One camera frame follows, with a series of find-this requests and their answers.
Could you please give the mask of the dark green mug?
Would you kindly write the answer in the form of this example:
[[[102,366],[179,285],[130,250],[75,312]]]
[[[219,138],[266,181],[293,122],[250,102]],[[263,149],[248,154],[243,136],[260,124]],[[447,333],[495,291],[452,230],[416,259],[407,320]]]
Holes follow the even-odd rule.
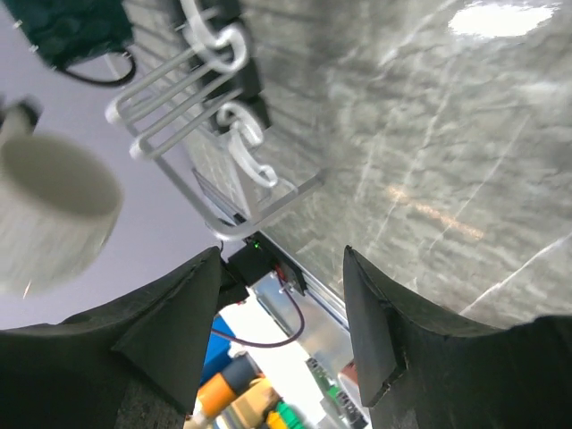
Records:
[[[129,47],[132,24],[121,1],[4,1],[5,9],[44,65],[95,87],[119,88],[133,81],[137,63]],[[117,80],[94,80],[71,67],[104,55],[121,55],[129,71]]]

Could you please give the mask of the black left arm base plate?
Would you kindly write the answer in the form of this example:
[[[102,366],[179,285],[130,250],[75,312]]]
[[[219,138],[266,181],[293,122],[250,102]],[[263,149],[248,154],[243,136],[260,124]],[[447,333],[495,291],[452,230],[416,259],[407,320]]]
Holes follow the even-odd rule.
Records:
[[[217,309],[244,301],[247,288],[254,286],[269,273],[304,296],[307,282],[299,266],[261,232],[245,240],[245,246],[222,260],[221,288]]]

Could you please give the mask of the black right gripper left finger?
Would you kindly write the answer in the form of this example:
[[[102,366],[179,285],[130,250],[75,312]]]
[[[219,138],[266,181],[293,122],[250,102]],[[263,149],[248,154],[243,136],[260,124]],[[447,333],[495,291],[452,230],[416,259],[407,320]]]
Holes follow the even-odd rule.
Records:
[[[209,248],[59,324],[2,331],[2,427],[183,427],[221,276],[219,249]]]

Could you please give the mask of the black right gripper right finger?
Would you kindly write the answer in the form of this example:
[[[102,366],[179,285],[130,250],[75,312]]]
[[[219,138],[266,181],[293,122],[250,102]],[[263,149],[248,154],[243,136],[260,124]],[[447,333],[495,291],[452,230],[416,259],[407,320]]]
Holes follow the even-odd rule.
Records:
[[[568,428],[571,319],[499,329],[440,307],[345,248],[358,388],[375,428]]]

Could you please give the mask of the silver wire dish rack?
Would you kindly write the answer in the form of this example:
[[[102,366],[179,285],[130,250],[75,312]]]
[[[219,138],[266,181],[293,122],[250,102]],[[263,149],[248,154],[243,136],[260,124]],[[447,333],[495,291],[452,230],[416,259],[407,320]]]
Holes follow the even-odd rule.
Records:
[[[139,76],[105,115],[130,155],[156,164],[222,241],[243,240],[324,183],[271,138],[255,47],[238,1],[127,1]]]

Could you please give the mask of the beige speckled round mug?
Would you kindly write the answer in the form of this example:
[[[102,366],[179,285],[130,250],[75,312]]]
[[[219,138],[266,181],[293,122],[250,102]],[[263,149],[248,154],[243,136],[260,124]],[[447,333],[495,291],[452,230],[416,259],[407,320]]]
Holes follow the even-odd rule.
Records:
[[[83,273],[101,253],[122,209],[113,172],[74,141],[36,129],[29,99],[1,121],[1,290],[50,289]]]

